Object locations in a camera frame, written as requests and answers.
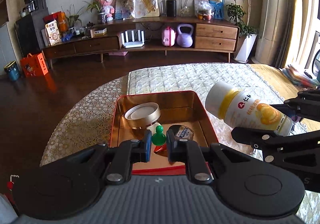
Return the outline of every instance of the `white flower pot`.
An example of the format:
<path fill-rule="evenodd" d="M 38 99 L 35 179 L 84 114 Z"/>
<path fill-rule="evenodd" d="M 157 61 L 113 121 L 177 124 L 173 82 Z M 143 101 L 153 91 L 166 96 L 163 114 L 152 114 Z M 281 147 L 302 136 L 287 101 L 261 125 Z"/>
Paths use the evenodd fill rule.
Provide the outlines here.
<path fill-rule="evenodd" d="M 257 35 L 252 34 L 251 36 L 247 36 L 247 38 L 244 40 L 239 52 L 236 52 L 234 54 L 234 59 L 237 62 L 246 63 L 248 61 L 248 56 L 252 50 L 253 44 L 256 40 Z"/>

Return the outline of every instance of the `coffee machine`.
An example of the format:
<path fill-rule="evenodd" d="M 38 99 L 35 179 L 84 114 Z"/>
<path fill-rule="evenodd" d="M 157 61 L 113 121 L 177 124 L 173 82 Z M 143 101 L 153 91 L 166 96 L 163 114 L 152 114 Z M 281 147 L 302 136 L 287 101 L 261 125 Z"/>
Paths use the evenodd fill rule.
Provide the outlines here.
<path fill-rule="evenodd" d="M 27 6 L 23 9 L 23 11 L 28 11 L 29 13 L 47 8 L 47 3 L 45 0 L 24 0 L 24 3 Z"/>

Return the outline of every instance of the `red logo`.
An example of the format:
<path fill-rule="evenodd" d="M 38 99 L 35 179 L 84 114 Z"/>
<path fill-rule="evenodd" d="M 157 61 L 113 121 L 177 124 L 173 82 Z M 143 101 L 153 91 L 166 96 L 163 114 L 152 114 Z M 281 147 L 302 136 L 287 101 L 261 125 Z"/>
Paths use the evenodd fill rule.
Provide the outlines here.
<path fill-rule="evenodd" d="M 244 105 L 245 105 L 245 103 L 239 102 L 239 103 L 238 103 L 238 108 L 239 108 L 239 109 L 243 109 L 243 108 L 244 108 Z"/>

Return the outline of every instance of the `green pawn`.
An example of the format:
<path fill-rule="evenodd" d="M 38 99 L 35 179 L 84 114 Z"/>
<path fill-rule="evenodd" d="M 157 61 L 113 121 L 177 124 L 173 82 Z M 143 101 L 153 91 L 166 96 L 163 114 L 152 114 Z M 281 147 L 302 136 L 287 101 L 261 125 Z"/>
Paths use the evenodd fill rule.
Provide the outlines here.
<path fill-rule="evenodd" d="M 152 142 L 156 146 L 162 146 L 167 141 L 165 135 L 163 135 L 163 127 L 161 125 L 156 127 L 156 133 L 152 136 Z"/>

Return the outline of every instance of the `white quilted mattress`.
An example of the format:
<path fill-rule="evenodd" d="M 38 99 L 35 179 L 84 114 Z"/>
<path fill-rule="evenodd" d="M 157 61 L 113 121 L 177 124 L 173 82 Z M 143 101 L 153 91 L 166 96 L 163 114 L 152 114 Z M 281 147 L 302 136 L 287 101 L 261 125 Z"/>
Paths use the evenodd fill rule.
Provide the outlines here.
<path fill-rule="evenodd" d="M 193 90 L 204 104 L 211 87 L 218 81 L 225 81 L 242 90 L 254 93 L 269 104 L 281 104 L 284 99 L 265 82 L 249 64 L 195 63 L 154 68 L 145 68 L 129 74 L 127 94 L 144 94 L 168 91 Z M 220 143 L 238 151 L 262 159 L 261 151 L 252 154 L 250 146 L 236 143 L 231 138 L 231 128 L 223 120 L 208 113 Z M 303 124 L 296 124 L 293 134 L 305 133 Z M 318 224 L 320 216 L 320 196 L 306 191 L 297 215 L 308 224 Z"/>

